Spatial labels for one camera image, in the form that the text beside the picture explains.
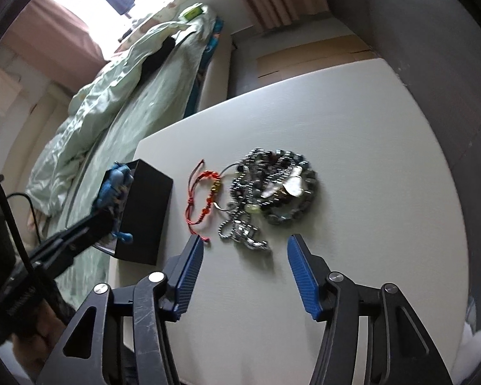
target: black cable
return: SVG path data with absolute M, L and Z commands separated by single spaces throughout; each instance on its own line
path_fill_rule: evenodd
M 25 194 L 24 192 L 13 192 L 9 195 L 7 195 L 5 198 L 9 199 L 13 196 L 22 196 L 24 198 L 27 199 L 27 201 L 29 202 L 29 205 L 30 205 L 30 211 L 32 213 L 32 218 L 34 219 L 34 226 L 36 226 L 36 235 L 37 235 L 37 241 L 39 242 L 39 244 L 41 244 L 41 235 L 39 233 L 39 226 L 37 224 L 37 218 L 36 218 L 36 210 L 34 208 L 34 205 L 32 204 L 32 200 L 30 199 L 30 197 Z
M 52 308 L 57 318 L 65 322 L 65 317 L 62 315 L 57 305 L 57 302 L 50 296 L 45 286 L 41 282 L 41 279 L 36 274 L 36 271 L 34 270 L 32 263 L 30 262 L 29 255 L 25 250 L 23 241 L 21 240 L 18 227 L 16 227 L 16 224 L 14 223 L 13 213 L 11 211 L 11 208 L 9 207 L 9 203 L 7 202 L 7 198 L 5 196 L 4 190 L 1 185 L 0 185 L 0 207 L 2 208 L 2 213 L 4 213 L 5 221 L 8 223 L 7 225 L 9 227 L 9 232 L 11 233 L 11 237 L 13 238 L 14 244 L 16 245 L 16 250 L 18 251 L 19 257 L 21 258 L 23 265 L 25 266 L 25 269 L 27 270 L 29 275 L 32 277 L 34 285 L 36 286 L 37 290 L 41 293 L 43 298 L 45 298 L 48 305 Z

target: table top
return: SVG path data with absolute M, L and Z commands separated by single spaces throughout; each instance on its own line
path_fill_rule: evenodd
M 305 312 L 286 244 L 301 233 L 331 270 L 354 282 L 398 285 L 450 369 L 465 318 L 468 259 L 457 192 L 425 117 L 382 59 L 336 66 L 252 91 L 140 142 L 136 158 L 174 180 L 161 266 L 189 237 L 187 179 L 202 158 L 222 170 L 252 148 L 292 150 L 317 171 L 309 213 L 290 228 L 260 218 L 272 254 L 211 237 L 188 312 L 168 331 L 178 374 L 195 385 L 308 383 L 324 323 Z M 201 209 L 208 186 L 198 188 Z M 109 282 L 153 268 L 112 260 Z M 363 383 L 366 321 L 353 383 Z

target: hematite bead necklace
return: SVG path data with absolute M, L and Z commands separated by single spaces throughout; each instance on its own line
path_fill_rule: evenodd
M 268 250 L 267 242 L 257 242 L 258 228 L 250 225 L 253 214 L 261 214 L 273 225 L 287 226 L 299 220 L 309 209 L 317 187 L 316 172 L 305 157 L 291 151 L 253 149 L 236 167 L 229 193 L 232 201 L 225 211 L 228 218 L 219 225 L 221 239 L 234 239 L 251 249 Z M 229 224 L 232 229 L 224 233 Z

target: red bracelet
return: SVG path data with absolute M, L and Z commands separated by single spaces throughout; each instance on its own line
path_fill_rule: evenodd
M 187 183 L 188 198 L 187 198 L 187 208 L 185 209 L 185 220 L 187 222 L 187 226 L 189 227 L 189 231 L 193 235 L 197 233 L 194 231 L 194 229 L 191 226 L 201 223 L 205 218 L 205 216 L 210 213 L 210 208 L 214 203 L 214 196 L 217 194 L 217 192 L 221 187 L 221 176 L 219 175 L 218 172 L 215 172 L 215 171 L 203 171 L 201 174 L 198 175 L 198 177 L 191 184 L 192 178 L 194 177 L 196 172 L 198 172 L 198 169 L 204 164 L 205 164 L 204 159 L 199 161 L 199 163 L 196 165 L 194 170 L 191 172 L 189 176 L 189 181 Z M 199 218 L 196 221 L 191 221 L 191 214 L 194 210 L 194 190 L 196 189 L 196 186 L 198 185 L 199 181 L 205 178 L 213 179 L 214 183 L 212 184 L 210 193 L 207 196 L 207 204 L 201 209 L 201 214 L 199 215 Z M 203 236 L 200 236 L 200 237 L 201 239 L 203 239 L 204 242 L 208 242 L 210 240 L 208 237 L 203 237 Z

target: cardboard box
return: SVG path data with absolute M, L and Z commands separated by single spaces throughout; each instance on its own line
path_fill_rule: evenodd
M 290 47 L 257 59 L 259 87 L 308 72 L 376 57 L 355 35 Z

